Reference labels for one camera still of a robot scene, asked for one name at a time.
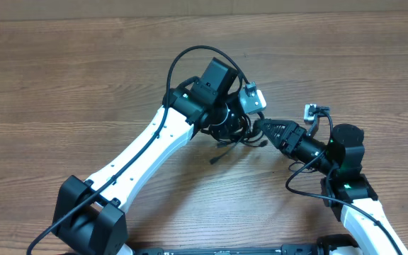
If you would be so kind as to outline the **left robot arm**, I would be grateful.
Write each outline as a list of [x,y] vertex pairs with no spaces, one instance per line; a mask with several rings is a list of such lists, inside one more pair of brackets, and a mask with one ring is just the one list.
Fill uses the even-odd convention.
[[150,124],[113,161],[61,185],[51,232],[78,254],[133,254],[125,216],[158,168],[200,131],[233,143],[251,135],[247,116],[266,102],[254,82],[231,92],[238,77],[238,67],[214,58],[201,76],[169,88]]

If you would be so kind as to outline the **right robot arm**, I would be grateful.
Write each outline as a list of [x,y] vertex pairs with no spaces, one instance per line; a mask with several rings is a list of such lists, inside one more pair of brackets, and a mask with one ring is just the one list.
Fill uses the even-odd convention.
[[324,174],[317,194],[331,208],[348,234],[320,237],[294,254],[407,254],[407,248],[393,230],[377,193],[362,174],[364,132],[350,124],[330,125],[326,143],[314,138],[319,119],[305,129],[291,120],[257,120],[273,146],[305,169]]

